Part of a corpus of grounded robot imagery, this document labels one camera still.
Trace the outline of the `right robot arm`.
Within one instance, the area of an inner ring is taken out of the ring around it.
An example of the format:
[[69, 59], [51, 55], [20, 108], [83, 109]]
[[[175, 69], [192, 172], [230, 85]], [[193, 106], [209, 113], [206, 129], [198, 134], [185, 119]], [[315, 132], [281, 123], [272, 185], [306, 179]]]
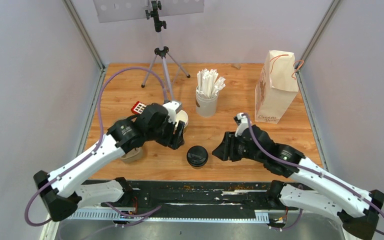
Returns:
[[212, 155], [222, 161], [250, 159], [271, 173], [302, 183], [313, 191], [299, 190], [282, 181], [272, 181], [265, 195], [272, 209], [281, 205], [308, 210], [330, 218], [351, 235], [371, 240], [377, 230], [384, 193], [358, 188], [325, 171], [299, 150], [274, 142], [256, 125], [241, 134], [227, 131]]

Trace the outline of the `black plastic cup lid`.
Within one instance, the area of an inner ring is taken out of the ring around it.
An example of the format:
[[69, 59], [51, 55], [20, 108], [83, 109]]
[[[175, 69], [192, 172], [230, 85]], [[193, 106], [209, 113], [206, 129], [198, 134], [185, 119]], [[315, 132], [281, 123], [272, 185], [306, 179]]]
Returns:
[[201, 163], [207, 162], [209, 158], [208, 151], [201, 145], [192, 146], [186, 153], [187, 162]]

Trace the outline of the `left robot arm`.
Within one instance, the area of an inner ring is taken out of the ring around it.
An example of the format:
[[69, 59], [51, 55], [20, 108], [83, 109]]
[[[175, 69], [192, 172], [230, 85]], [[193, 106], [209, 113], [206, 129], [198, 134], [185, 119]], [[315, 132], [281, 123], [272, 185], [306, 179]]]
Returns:
[[133, 193], [123, 177], [104, 183], [84, 182], [111, 161], [141, 148], [145, 142], [155, 141], [173, 150], [182, 146], [185, 123], [176, 120], [181, 109], [182, 104], [176, 100], [147, 105], [142, 113], [116, 121], [92, 147], [66, 165], [51, 172], [35, 173], [37, 194], [50, 219], [59, 222], [77, 209], [104, 202], [129, 206]]

